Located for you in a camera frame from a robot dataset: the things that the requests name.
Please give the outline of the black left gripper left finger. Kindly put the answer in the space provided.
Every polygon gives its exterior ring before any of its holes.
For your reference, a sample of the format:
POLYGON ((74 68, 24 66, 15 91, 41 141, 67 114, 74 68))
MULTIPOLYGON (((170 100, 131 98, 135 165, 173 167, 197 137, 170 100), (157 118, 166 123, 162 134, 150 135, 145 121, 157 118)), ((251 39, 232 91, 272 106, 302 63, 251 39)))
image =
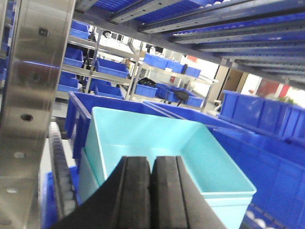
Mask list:
POLYGON ((53 229, 149 229, 150 167, 143 156, 123 156, 94 194, 53 229))

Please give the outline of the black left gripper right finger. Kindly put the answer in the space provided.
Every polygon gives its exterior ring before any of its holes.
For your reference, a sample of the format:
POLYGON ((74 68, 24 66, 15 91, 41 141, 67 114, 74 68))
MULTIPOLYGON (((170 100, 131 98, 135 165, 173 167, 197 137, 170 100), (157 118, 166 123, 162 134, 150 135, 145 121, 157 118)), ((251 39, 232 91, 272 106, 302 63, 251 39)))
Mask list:
POLYGON ((159 156, 151 175, 153 229, 224 229, 180 156, 159 156))

